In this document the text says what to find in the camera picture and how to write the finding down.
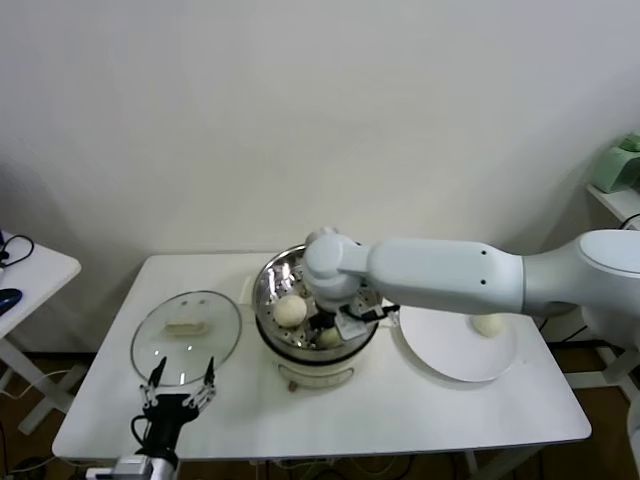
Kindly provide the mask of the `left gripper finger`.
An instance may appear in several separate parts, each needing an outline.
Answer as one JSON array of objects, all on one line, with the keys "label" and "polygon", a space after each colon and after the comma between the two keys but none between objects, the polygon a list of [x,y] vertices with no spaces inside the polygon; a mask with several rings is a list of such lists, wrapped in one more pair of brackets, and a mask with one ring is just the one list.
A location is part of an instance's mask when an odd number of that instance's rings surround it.
[{"label": "left gripper finger", "polygon": [[206,408],[216,396],[215,357],[209,359],[202,385],[187,400],[189,408]]},{"label": "left gripper finger", "polygon": [[141,384],[139,391],[144,407],[151,407],[158,404],[156,389],[159,387],[161,377],[166,366],[167,357],[163,357],[158,365],[151,371],[148,380]]}]

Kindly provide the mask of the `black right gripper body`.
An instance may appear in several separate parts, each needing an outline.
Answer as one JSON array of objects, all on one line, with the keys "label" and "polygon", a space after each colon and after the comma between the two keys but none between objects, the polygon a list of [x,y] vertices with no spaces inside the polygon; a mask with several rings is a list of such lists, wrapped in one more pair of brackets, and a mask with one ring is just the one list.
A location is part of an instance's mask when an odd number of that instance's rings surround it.
[{"label": "black right gripper body", "polygon": [[313,332],[321,332],[335,327],[336,313],[331,311],[325,311],[322,309],[317,310],[308,319],[309,329]]}]

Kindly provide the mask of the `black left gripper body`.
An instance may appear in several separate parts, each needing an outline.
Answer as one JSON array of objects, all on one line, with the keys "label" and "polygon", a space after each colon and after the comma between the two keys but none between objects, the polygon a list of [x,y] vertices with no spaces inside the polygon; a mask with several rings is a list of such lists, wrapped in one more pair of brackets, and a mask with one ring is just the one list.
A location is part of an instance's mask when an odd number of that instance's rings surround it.
[{"label": "black left gripper body", "polygon": [[174,454],[184,425],[199,416],[198,408],[188,394],[160,394],[155,404],[144,406],[135,421],[145,420],[147,430],[143,435],[135,432],[135,439],[142,455]]}]

